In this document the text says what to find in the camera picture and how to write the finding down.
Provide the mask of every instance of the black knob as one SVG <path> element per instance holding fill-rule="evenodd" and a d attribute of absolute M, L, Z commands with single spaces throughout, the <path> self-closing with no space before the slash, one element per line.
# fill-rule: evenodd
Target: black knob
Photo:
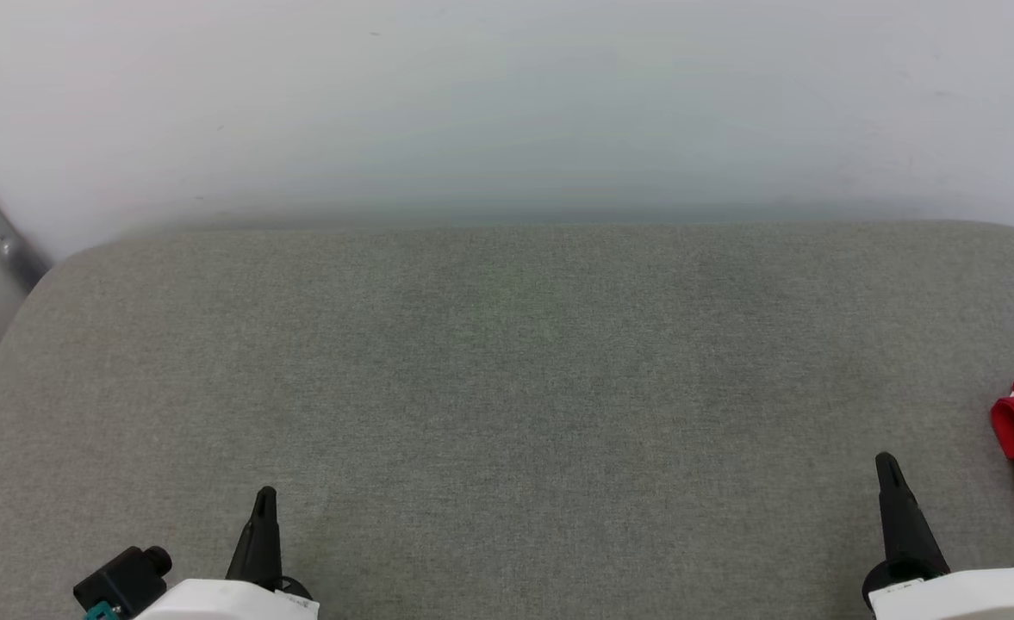
<path fill-rule="evenodd" d="M 149 547 L 149 549 L 143 552 L 143 555 L 151 561 L 151 566 L 160 577 L 164 577 L 165 573 L 169 572 L 170 568 L 173 568 L 173 561 L 170 559 L 169 554 L 165 553 L 165 549 L 161 549 L 161 547 Z"/>

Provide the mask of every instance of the gray sofa seat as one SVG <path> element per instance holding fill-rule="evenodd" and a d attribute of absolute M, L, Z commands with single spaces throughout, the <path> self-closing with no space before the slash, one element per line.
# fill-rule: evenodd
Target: gray sofa seat
<path fill-rule="evenodd" d="M 0 345 L 0 617 L 278 489 L 325 617 L 868 617 L 873 459 L 1014 565 L 1014 229 L 208 232 L 51 271 Z"/>

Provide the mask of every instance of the gray fabric surface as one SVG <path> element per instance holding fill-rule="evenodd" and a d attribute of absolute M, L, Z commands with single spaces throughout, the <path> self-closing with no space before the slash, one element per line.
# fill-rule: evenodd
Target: gray fabric surface
<path fill-rule="evenodd" d="M 874 455 L 1014 565 L 1014 229 L 246 231 L 51 272 L 0 345 L 0 617 L 263 484 L 327 617 L 867 617 Z"/>

